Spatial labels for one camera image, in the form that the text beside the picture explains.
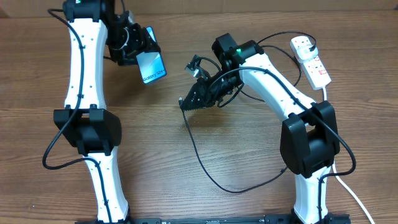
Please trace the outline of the white power strip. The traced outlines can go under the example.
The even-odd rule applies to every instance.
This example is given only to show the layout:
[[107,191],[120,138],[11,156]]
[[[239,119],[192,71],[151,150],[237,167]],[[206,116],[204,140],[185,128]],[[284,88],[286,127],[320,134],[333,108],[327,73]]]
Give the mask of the white power strip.
[[[294,54],[296,48],[305,45],[314,46],[307,36],[297,36],[290,41],[290,47]],[[321,90],[331,82],[331,78],[318,55],[307,62],[299,64],[314,90]]]

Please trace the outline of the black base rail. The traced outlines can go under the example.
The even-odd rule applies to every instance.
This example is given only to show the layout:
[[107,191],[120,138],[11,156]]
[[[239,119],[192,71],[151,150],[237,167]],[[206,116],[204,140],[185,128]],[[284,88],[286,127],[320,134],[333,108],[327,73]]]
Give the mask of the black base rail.
[[[75,222],[97,224],[102,223],[97,220]],[[131,224],[289,224],[289,223],[302,223],[299,218],[293,214],[285,215],[265,215],[263,217],[239,217],[239,218],[189,218],[189,219],[173,219],[162,220],[160,218],[131,218],[128,217],[127,221],[120,221],[117,223],[131,223]],[[351,220],[349,215],[334,215],[329,213],[326,215],[322,223],[327,224],[349,224]]]

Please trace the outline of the white charger plug adapter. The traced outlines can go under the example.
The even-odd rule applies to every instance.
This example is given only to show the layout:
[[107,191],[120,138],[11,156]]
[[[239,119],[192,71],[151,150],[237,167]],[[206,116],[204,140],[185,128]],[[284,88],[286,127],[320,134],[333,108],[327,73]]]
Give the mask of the white charger plug adapter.
[[299,63],[307,62],[318,55],[318,48],[305,45],[295,49],[295,56]]

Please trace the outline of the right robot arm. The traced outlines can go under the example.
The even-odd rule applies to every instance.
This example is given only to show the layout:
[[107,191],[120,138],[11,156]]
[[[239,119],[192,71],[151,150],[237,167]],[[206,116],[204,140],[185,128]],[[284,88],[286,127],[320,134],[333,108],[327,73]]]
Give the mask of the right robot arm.
[[182,111],[223,107],[233,89],[250,86],[282,124],[280,154],[295,175],[296,199],[290,223],[331,223],[326,207],[326,182],[340,151],[335,111],[327,101],[317,103],[296,89],[272,64],[255,41],[237,44],[230,34],[216,38],[212,51],[219,62],[210,75],[195,55],[185,69],[196,79]]

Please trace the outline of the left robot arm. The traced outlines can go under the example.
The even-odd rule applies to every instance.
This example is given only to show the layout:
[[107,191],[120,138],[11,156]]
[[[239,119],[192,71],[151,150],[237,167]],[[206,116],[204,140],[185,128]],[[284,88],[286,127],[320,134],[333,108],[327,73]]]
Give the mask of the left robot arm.
[[132,223],[118,169],[120,119],[104,97],[104,61],[137,65],[146,84],[166,76],[161,49],[151,27],[131,11],[115,11],[114,1],[65,1],[61,21],[71,42],[70,81],[64,106],[53,112],[58,135],[87,164],[95,190],[96,223]]

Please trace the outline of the Samsung Galaxy smartphone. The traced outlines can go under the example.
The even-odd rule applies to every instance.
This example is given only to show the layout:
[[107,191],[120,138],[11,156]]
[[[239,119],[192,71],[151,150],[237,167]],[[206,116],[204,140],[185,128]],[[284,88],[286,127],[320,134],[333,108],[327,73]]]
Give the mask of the Samsung Galaxy smartphone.
[[161,49],[152,27],[144,27],[144,48],[136,55],[137,64],[144,84],[150,84],[166,76]]

